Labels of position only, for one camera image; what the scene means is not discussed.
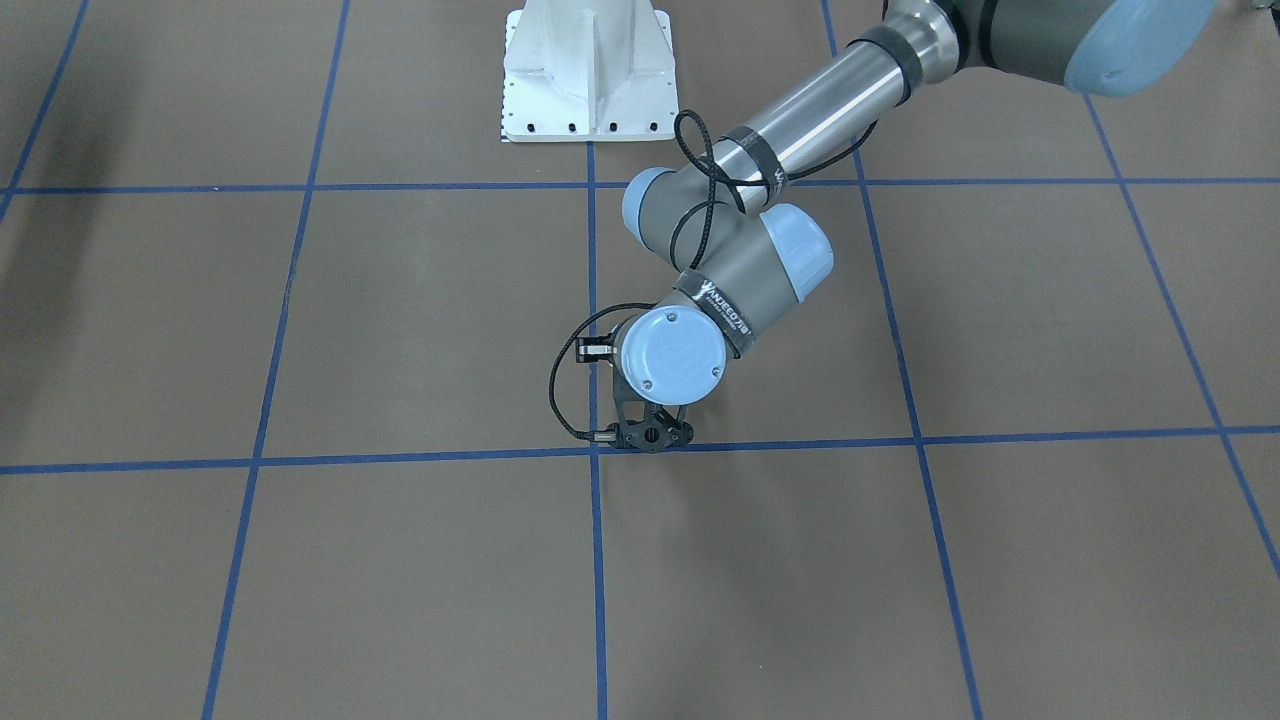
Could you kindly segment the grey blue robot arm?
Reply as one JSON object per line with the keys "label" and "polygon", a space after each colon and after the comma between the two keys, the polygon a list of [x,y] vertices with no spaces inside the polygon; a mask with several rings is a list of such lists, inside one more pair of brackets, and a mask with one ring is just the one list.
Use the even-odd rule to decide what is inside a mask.
{"label": "grey blue robot arm", "polygon": [[681,407],[831,273],[826,233],[783,202],[804,173],[855,136],[970,67],[1123,97],[1190,49],[1211,1],[891,1],[879,24],[783,97],[623,193],[627,231],[678,273],[612,333],[614,398]]}

